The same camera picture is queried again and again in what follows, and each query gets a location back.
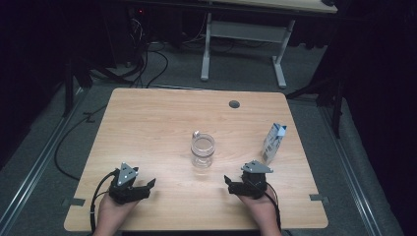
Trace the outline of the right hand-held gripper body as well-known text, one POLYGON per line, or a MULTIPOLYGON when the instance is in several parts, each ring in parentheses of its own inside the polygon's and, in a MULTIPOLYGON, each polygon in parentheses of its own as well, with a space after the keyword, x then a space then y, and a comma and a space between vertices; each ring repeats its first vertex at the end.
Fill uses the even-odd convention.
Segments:
POLYGON ((242 186, 239 195, 259 199, 267 190, 266 175, 272 173, 273 170, 257 160, 245 163, 241 170, 242 186))

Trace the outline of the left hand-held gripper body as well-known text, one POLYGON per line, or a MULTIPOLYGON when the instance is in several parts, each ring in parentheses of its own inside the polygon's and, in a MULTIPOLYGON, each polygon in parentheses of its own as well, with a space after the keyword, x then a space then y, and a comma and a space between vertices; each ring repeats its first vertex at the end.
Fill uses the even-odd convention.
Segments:
POLYGON ((136 202, 147 197, 147 187, 134 187, 138 176, 138 167, 132 168, 126 162, 116 170, 109 187, 109 196, 119 205, 136 202))

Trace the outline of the clear glass jar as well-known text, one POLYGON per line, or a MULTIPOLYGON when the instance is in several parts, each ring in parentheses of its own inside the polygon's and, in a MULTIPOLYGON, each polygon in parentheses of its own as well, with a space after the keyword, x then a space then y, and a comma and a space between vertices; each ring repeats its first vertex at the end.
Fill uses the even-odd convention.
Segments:
POLYGON ((199 168, 208 168, 212 164, 212 155, 201 157, 193 154, 192 163, 199 168))

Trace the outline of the white and blue milk carton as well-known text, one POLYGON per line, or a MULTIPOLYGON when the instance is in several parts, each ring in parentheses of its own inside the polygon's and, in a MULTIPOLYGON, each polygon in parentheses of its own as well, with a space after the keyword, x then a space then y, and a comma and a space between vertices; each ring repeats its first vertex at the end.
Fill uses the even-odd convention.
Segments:
POLYGON ((269 165, 275 158, 280 144, 285 137, 286 126, 273 123, 264 139, 262 150, 262 160, 265 165, 269 165))

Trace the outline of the person's right hand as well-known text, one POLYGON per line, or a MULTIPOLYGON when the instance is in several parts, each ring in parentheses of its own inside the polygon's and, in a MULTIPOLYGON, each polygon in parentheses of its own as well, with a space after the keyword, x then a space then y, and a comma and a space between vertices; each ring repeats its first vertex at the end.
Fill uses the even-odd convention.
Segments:
POLYGON ((274 197, 271 187, 267 187, 266 193, 259 199, 239 196, 239 200, 249 209, 251 216, 261 229, 277 228, 274 197))

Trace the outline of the person's left hand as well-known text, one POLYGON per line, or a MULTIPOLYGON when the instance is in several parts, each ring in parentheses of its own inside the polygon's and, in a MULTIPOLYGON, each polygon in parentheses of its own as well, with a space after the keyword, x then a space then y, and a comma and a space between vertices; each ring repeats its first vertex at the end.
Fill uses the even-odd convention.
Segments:
POLYGON ((118 227, 124 223, 130 212, 138 202, 130 202, 123 205, 117 204, 109 195, 105 195, 99 205, 97 225, 118 227))

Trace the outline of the black metal stand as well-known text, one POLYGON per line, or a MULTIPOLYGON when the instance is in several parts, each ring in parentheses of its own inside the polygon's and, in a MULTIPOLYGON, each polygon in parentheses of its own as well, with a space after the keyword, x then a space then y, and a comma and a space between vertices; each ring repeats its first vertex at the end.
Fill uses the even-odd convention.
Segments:
POLYGON ((310 85, 300 88, 286 95, 287 99, 294 99, 307 93, 316 93, 316 104, 319 107, 331 106, 330 128, 334 135, 339 139, 339 122, 342 115, 341 106, 343 99, 344 79, 330 77, 310 85))
POLYGON ((123 79, 106 68, 100 66, 83 57, 69 58, 65 64, 65 109, 63 116, 67 117, 74 107, 74 80, 77 80, 81 89, 90 89, 92 87, 92 78, 89 75, 90 70, 97 70, 100 74, 106 76, 111 81, 120 84, 128 84, 129 81, 123 79))

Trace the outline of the desk with white legs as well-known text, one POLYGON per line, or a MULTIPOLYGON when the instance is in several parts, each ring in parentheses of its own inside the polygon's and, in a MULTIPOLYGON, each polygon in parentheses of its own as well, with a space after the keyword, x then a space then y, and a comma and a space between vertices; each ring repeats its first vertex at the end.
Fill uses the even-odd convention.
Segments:
POLYGON ((210 43, 214 37, 276 43, 271 57, 278 86, 286 88, 281 61, 297 19, 334 17, 333 0, 124 0, 150 7, 207 13, 201 80, 209 79, 210 43))

